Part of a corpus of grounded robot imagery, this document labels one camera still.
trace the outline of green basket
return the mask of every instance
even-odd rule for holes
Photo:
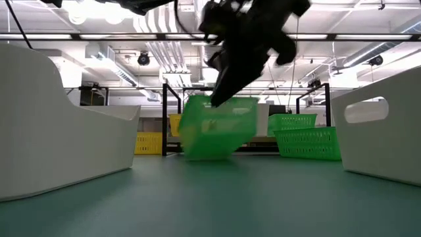
[[[184,155],[191,160],[228,158],[256,134],[257,99],[233,97],[218,108],[209,96],[191,96],[180,121]]]
[[[269,117],[268,136],[275,136],[274,131],[314,128],[317,115],[276,114]]]
[[[341,160],[336,128],[275,131],[282,157]]]

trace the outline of yellow basket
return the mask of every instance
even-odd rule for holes
[[[160,155],[162,153],[161,132],[138,132],[135,155]]]
[[[170,115],[170,125],[171,125],[171,135],[178,137],[178,125],[180,120],[182,119],[182,115]]]

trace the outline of teal floor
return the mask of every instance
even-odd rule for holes
[[[0,236],[420,236],[421,188],[338,162],[135,158],[132,169],[0,203]]]

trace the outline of white plastic bin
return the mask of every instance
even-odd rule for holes
[[[420,75],[413,68],[332,99],[344,169],[421,185]],[[348,105],[374,97],[387,101],[384,119],[347,122]]]

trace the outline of bin handle cutout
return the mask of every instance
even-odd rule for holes
[[[348,105],[344,112],[348,123],[383,120],[388,114],[389,103],[384,97],[375,97]]]

